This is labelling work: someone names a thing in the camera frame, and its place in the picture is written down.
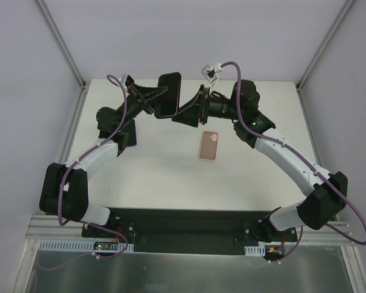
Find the pink silicone phone case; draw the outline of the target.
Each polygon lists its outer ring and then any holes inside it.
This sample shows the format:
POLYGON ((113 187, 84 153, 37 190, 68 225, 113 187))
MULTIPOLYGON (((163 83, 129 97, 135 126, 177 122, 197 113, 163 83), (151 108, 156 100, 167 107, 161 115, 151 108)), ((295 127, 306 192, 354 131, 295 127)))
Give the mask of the pink silicone phone case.
POLYGON ((205 161, 214 161, 217 157, 218 133, 204 131, 201 136, 198 157, 205 161))

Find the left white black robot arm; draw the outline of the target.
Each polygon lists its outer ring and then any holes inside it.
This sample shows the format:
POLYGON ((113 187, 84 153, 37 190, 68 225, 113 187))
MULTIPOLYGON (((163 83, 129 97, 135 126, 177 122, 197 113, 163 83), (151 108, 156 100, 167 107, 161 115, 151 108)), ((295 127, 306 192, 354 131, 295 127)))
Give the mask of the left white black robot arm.
POLYGON ((90 201, 88 181, 126 149, 129 134, 122 128, 141 112, 153 114, 156 102, 168 91, 166 86, 140 86, 130 76, 118 79, 109 74, 107 80, 121 89, 123 104, 97 111, 99 136, 87 151, 64 164, 48 166, 39 202, 40 210, 56 215, 61 226, 69 221, 91 223, 102 237, 113 236, 117 223, 109 208, 90 201))

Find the black smartphone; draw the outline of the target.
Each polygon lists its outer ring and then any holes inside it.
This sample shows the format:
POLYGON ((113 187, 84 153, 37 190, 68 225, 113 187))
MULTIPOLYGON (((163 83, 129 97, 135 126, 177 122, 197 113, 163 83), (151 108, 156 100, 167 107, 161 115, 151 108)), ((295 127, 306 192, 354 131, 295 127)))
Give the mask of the black smartphone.
POLYGON ((155 117, 158 119, 171 118, 179 110, 182 77, 179 72, 159 76, 157 86, 167 87, 168 90, 156 102, 155 117))
POLYGON ((134 119, 131 120, 125 127, 123 127, 121 131, 129 134, 127 147, 134 147, 137 145, 137 132, 134 119))

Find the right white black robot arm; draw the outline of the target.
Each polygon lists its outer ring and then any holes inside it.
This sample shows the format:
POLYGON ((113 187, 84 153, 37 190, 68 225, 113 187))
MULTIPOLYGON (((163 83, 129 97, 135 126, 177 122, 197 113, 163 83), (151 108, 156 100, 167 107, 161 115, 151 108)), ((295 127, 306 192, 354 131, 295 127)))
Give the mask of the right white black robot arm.
POLYGON ((208 118, 231 120, 237 137, 271 159, 300 188, 305 200, 276 208, 249 228, 250 235, 263 242, 276 241, 284 231, 298 226, 319 230, 346 206, 348 179, 298 156, 276 125, 259 110, 260 95, 253 81, 236 82, 230 98, 201 86, 172 118, 191 127, 206 124, 208 118))

